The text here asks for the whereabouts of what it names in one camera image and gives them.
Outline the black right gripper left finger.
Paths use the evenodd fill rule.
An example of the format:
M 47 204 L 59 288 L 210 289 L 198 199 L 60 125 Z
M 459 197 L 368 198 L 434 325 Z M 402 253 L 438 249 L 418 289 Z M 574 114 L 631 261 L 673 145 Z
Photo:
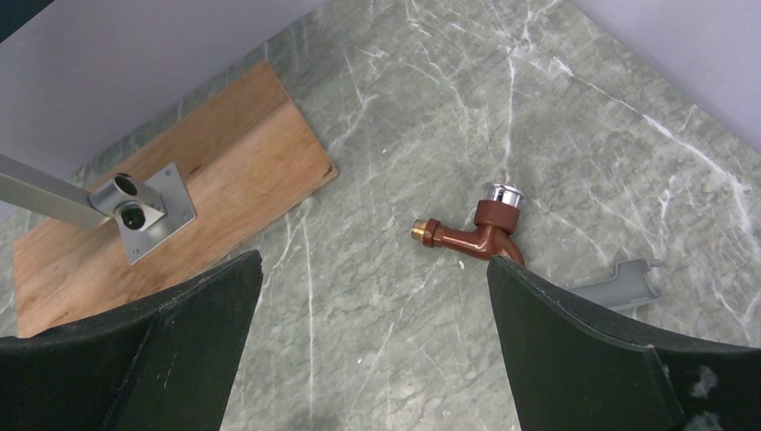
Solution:
M 2 338 L 2 429 L 218 429 L 262 282 L 248 251 L 112 310 Z

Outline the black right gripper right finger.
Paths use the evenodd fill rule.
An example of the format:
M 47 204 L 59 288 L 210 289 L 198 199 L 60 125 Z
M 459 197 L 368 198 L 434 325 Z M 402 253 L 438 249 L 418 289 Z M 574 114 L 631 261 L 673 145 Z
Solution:
M 522 429 L 759 429 L 758 348 L 631 319 L 504 257 L 487 281 Z

